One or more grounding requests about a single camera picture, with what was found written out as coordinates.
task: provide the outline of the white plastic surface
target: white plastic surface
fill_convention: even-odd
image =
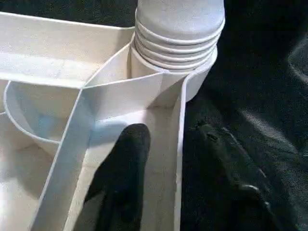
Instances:
[[[0,230],[25,231],[39,206],[52,158],[0,114]]]
[[[95,170],[126,126],[144,123],[141,231],[179,231],[185,103],[217,51],[171,72],[138,53],[133,28],[0,13],[0,30],[0,230],[75,230]]]
[[[208,40],[224,21],[223,0],[139,0],[137,21],[153,36]]]

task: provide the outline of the black fabric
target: black fabric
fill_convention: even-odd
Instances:
[[[95,231],[138,231],[143,207],[144,169],[150,150],[150,132],[132,124],[120,134],[113,149],[95,171],[74,230],[82,230],[94,213],[91,202],[101,195]]]
[[[217,62],[186,109],[182,230],[306,231],[308,3],[225,7]],[[222,150],[205,146],[204,127],[219,131]]]

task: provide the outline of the organizer compartment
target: organizer compartment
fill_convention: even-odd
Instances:
[[[53,158],[0,114],[0,230],[30,228]]]

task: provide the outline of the stack of paper cups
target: stack of paper cups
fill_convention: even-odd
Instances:
[[[223,0],[139,0],[135,46],[160,68],[194,70],[217,51],[224,24]]]

